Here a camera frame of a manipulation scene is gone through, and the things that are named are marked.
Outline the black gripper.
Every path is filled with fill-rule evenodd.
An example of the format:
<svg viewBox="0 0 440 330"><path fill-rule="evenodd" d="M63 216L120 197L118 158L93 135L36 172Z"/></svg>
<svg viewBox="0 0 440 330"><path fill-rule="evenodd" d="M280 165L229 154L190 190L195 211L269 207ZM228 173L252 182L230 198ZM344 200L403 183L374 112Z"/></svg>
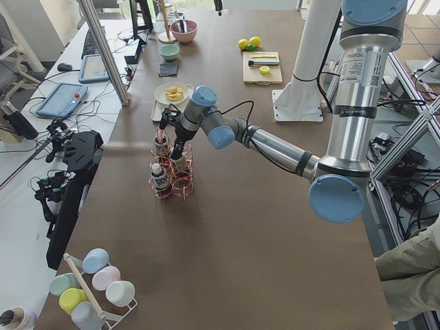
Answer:
<svg viewBox="0 0 440 330"><path fill-rule="evenodd" d="M175 145L170 154L172 160L182 158L182 147L189 140L192 140L196 134L196 124L187 118L177 118L175 120Z"/></svg>

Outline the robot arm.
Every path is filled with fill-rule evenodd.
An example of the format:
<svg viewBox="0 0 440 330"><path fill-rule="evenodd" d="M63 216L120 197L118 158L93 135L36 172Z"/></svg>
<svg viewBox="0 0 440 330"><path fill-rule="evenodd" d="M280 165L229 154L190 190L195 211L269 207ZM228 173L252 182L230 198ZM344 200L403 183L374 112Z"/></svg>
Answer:
<svg viewBox="0 0 440 330"><path fill-rule="evenodd" d="M402 42L405 1L313 1L300 40L291 81L272 97L278 121L321 121L319 75L335 34L343 57L332 112L327 152L317 157L240 118L225 118L216 93L196 88L184 110L170 122L176 140L170 154L203 131L216 149L233 141L258 151L286 171L310 181L308 199L315 213L333 223L361 214L370 169L366 152L388 54Z"/></svg>

